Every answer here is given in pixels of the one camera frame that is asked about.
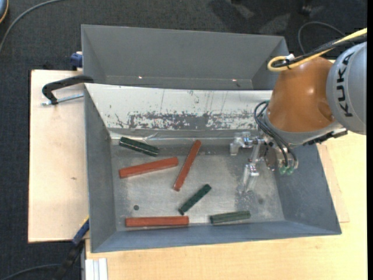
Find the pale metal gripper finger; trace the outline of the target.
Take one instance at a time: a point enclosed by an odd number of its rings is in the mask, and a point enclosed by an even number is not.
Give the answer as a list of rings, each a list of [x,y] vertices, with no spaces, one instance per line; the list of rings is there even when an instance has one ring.
[[[254,164],[245,164],[240,181],[240,192],[247,193],[253,191],[258,177],[259,172],[257,171],[256,166]]]
[[[258,138],[251,136],[250,132],[236,132],[230,143],[230,155],[238,155],[240,149],[252,148],[259,143]]]

